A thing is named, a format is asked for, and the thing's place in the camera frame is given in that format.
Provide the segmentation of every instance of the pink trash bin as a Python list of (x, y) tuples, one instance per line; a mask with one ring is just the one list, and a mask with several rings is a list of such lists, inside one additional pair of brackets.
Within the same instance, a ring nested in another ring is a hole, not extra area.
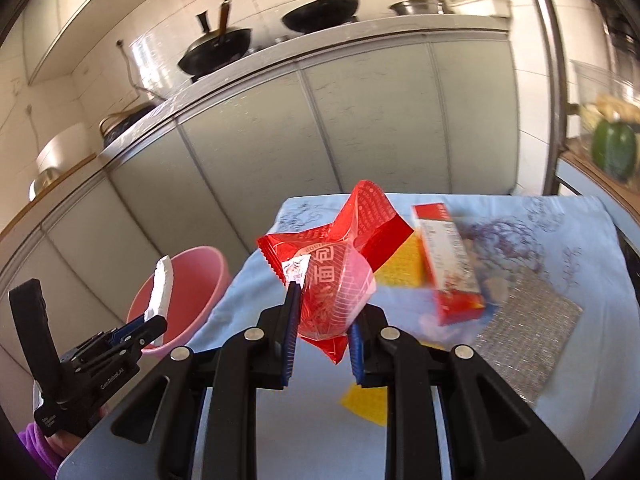
[[(173, 258), (174, 288), (167, 313), (167, 329), (162, 346), (148, 345), (142, 351), (158, 358), (183, 346), (209, 317), (225, 293), (231, 275), (224, 255), (214, 247), (188, 249)], [(137, 318), (149, 306), (154, 277), (140, 288), (131, 304), (127, 322)]]

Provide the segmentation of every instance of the red and white box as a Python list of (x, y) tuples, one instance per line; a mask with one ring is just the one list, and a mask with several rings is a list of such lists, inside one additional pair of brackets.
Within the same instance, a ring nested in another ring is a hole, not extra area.
[(435, 289), (440, 325), (477, 319), (484, 311), (476, 274), (458, 228), (443, 203), (414, 205), (414, 228)]

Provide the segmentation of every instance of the blue tablecloth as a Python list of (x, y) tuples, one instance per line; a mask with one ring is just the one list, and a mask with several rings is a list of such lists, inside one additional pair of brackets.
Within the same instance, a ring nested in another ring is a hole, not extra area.
[[(640, 410), (640, 317), (615, 227), (589, 197), (389, 194), (409, 219), (412, 204), (444, 202), (488, 269), (503, 275), (534, 269), (583, 314), (535, 407), (582, 465), (587, 478), (606, 462)], [(272, 232), (295, 232), (334, 220), (347, 195), (291, 198)], [(380, 286), (370, 303), (391, 324), (412, 333), (416, 311), (433, 311), (417, 291)], [(245, 262), (207, 323), (190, 342), (195, 351), (221, 346), (253, 326), (260, 311), (280, 304), (284, 288), (259, 252)], [(437, 333), (470, 342), (485, 320)], [(260, 391), (258, 476), (262, 480), (384, 478), (385, 429), (339, 403), (353, 383), (348, 356), (335, 366), (298, 340), (293, 377), (283, 392)]]

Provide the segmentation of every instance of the black wok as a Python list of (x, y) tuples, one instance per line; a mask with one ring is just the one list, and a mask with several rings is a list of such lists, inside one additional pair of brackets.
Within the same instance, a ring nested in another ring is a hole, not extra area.
[(308, 34), (341, 25), (358, 10), (359, 0), (316, 0), (282, 17), (287, 28)]
[(218, 30), (210, 29), (207, 11), (198, 14), (204, 34), (190, 44), (178, 62), (183, 72), (202, 77), (244, 56), (251, 43), (251, 29), (226, 28), (230, 7), (229, 0), (220, 5)]

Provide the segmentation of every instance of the purple sleeve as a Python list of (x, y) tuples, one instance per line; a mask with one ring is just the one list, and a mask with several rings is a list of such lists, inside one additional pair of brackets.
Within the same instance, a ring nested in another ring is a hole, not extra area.
[(18, 433), (18, 438), (49, 478), (55, 478), (62, 457), (51, 449), (38, 425), (32, 422), (24, 431)]

